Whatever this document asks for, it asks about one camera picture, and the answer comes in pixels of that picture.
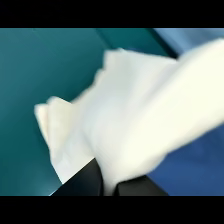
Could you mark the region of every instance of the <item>blurry white cloth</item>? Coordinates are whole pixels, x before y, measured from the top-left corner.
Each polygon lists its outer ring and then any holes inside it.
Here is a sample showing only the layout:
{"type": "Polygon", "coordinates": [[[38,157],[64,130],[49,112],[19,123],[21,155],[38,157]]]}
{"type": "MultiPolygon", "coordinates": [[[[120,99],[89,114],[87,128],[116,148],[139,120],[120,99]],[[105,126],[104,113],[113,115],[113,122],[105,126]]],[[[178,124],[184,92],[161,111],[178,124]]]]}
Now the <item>blurry white cloth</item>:
{"type": "Polygon", "coordinates": [[[224,41],[178,61],[107,51],[92,86],[69,103],[53,97],[35,115],[65,183],[94,157],[105,194],[155,169],[165,156],[224,119],[224,41]]]}

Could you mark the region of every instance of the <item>blue fabric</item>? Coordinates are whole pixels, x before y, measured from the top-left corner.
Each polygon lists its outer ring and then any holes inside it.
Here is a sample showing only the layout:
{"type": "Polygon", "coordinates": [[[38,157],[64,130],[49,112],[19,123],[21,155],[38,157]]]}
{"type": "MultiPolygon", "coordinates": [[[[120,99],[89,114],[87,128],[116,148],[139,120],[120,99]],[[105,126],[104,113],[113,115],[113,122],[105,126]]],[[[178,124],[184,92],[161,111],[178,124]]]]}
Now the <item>blue fabric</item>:
{"type": "Polygon", "coordinates": [[[183,54],[208,41],[224,37],[224,28],[154,29],[177,54],[183,54]]]}
{"type": "Polygon", "coordinates": [[[148,176],[171,196],[223,196],[224,125],[170,153],[148,176]]]}

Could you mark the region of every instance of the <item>teal surface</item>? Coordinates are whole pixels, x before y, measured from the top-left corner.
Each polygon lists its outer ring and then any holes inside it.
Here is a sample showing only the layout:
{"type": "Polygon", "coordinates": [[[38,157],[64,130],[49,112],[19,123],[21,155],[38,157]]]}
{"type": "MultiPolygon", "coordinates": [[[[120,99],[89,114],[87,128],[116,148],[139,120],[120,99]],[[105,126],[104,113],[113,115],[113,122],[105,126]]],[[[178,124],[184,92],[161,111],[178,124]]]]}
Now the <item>teal surface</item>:
{"type": "Polygon", "coordinates": [[[107,48],[165,55],[144,28],[0,29],[0,195],[50,195],[60,185],[34,117],[50,96],[87,88],[107,48]]]}

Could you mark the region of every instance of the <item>white fabric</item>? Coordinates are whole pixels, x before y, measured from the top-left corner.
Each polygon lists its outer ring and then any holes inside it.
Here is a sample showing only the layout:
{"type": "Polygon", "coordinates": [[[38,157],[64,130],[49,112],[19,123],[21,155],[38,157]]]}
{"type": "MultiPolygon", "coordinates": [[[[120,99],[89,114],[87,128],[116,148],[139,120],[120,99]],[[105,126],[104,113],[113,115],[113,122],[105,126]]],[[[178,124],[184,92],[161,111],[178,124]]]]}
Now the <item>white fabric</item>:
{"type": "Polygon", "coordinates": [[[94,157],[105,194],[155,169],[224,118],[224,41],[178,61],[107,51],[93,85],[72,103],[52,98],[35,114],[62,183],[94,157]]]}

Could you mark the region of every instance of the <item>white cloth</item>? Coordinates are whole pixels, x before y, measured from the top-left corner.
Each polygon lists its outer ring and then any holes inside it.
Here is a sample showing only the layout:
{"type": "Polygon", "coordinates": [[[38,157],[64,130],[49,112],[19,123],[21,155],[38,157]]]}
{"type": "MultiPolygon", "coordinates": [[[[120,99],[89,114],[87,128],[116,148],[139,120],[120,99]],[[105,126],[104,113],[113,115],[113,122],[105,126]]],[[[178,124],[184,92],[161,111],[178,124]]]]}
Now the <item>white cloth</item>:
{"type": "Polygon", "coordinates": [[[178,61],[107,51],[93,85],[73,102],[51,98],[37,117],[62,183],[94,157],[105,194],[155,169],[165,156],[224,118],[224,41],[178,61]]]}

